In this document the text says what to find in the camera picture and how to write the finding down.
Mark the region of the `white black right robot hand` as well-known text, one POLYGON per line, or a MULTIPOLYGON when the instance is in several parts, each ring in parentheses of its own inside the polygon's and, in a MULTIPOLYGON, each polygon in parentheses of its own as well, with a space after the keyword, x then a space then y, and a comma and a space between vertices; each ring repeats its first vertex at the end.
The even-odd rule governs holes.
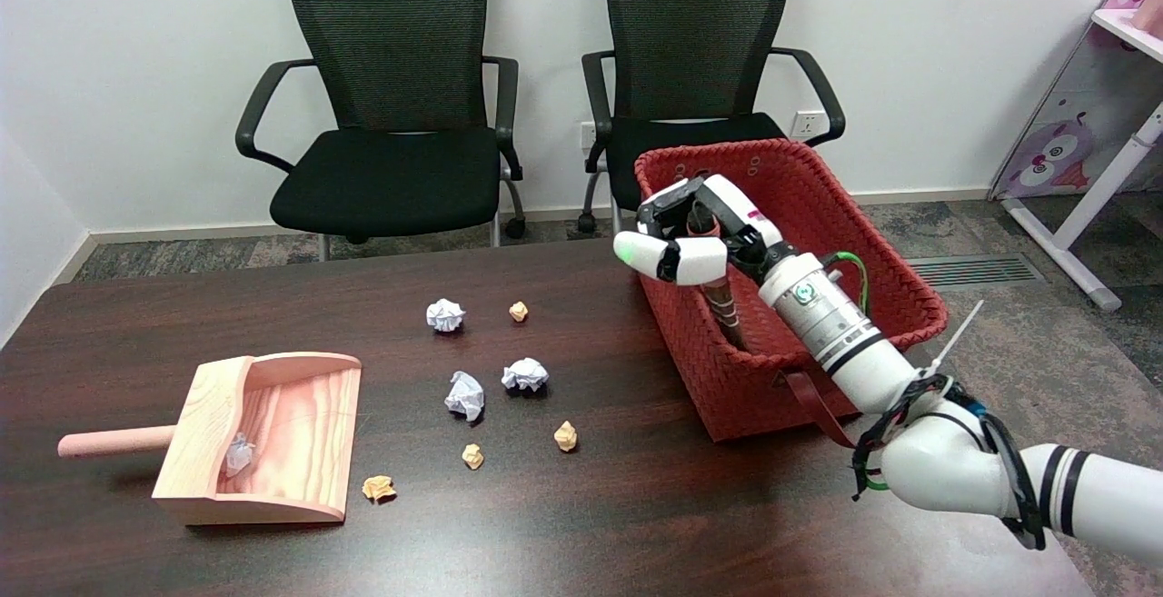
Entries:
POLYGON ((730 265, 763 284, 795 254, 780 229, 723 175, 682 179, 648 196, 637 209, 637 228, 619 232, 613 253, 637 273, 682 286, 725 279, 730 265), (718 235, 682 236, 699 206, 714 216, 718 235))

